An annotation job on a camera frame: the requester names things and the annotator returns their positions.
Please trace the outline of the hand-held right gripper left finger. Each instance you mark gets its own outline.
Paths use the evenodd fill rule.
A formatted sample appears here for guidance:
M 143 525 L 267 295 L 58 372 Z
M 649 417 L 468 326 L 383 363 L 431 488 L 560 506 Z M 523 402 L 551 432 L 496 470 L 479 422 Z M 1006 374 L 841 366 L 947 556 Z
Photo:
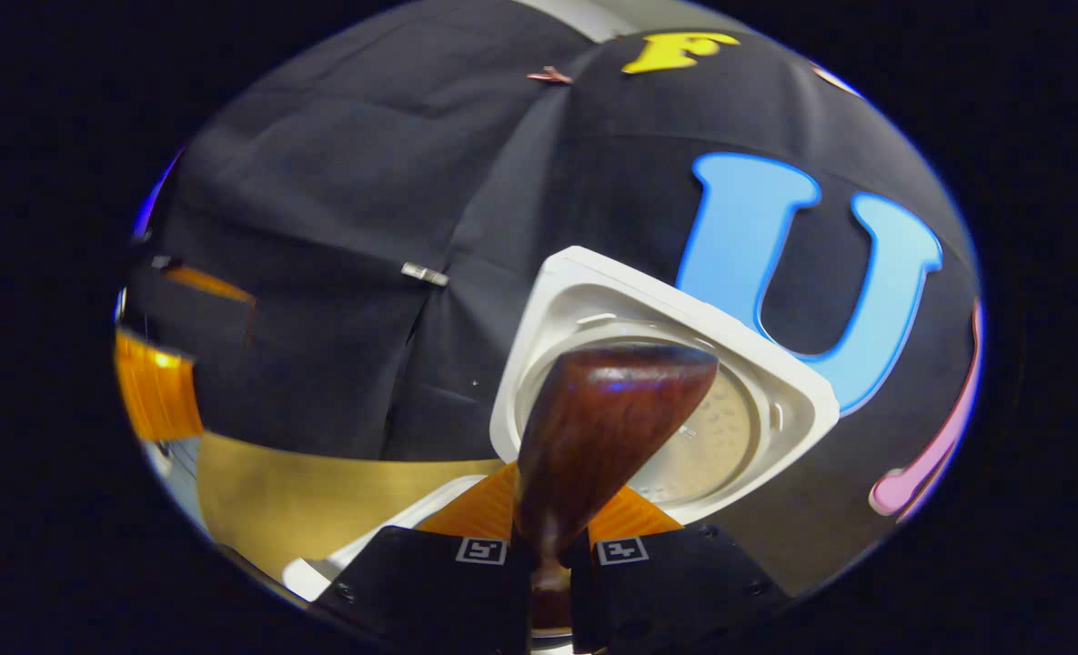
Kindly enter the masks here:
M 508 464 L 418 529 L 381 528 L 315 615 L 378 654 L 526 654 L 534 559 L 513 530 L 517 479 Z

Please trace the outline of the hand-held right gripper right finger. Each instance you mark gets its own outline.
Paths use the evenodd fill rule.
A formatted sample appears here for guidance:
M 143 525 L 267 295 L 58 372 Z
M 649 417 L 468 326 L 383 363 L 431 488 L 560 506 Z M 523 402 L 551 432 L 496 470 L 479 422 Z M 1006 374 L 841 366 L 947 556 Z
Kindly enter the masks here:
M 567 565 L 576 654 L 730 654 L 790 607 L 725 529 L 681 525 L 628 488 L 575 539 Z

